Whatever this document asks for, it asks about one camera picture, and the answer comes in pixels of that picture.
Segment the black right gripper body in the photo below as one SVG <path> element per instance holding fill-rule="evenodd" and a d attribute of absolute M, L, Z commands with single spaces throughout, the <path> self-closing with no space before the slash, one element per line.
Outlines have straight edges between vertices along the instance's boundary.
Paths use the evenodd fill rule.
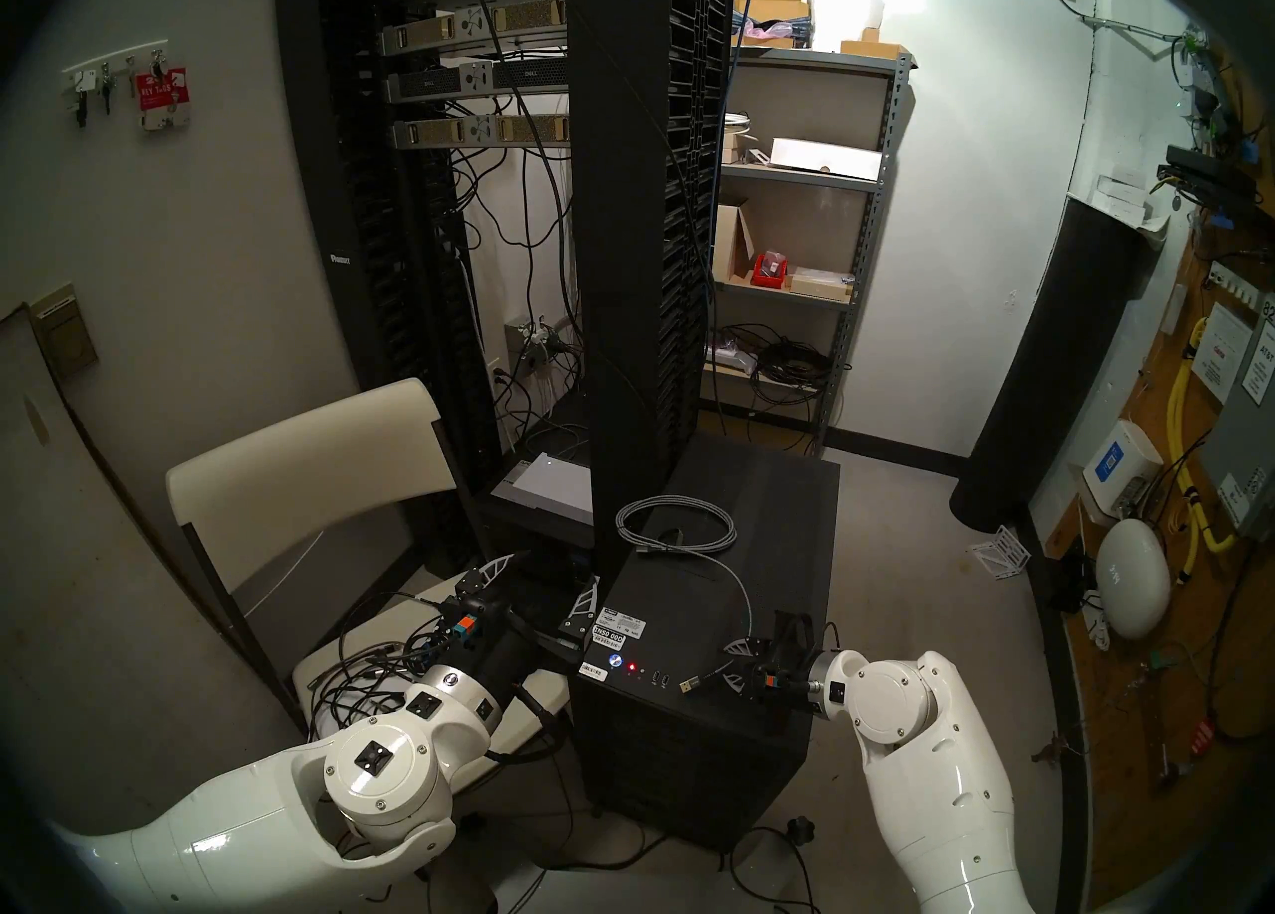
<path fill-rule="evenodd" d="M 812 617 L 775 611 L 771 636 L 759 640 L 759 659 L 748 665 L 754 671 L 754 693 L 748 699 L 768 719 L 813 714 L 811 671 L 819 655 L 821 631 Z"/>

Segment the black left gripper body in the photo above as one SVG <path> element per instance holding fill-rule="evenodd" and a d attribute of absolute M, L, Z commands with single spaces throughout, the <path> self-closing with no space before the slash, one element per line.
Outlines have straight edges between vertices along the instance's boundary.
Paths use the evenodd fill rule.
<path fill-rule="evenodd" d="M 460 598 L 460 617 L 474 626 L 460 640 L 460 672 L 477 682 L 500 710 L 515 700 L 516 690 L 537 671 L 572 676 L 584 660 L 584 648 L 541 632 L 504 595 Z"/>

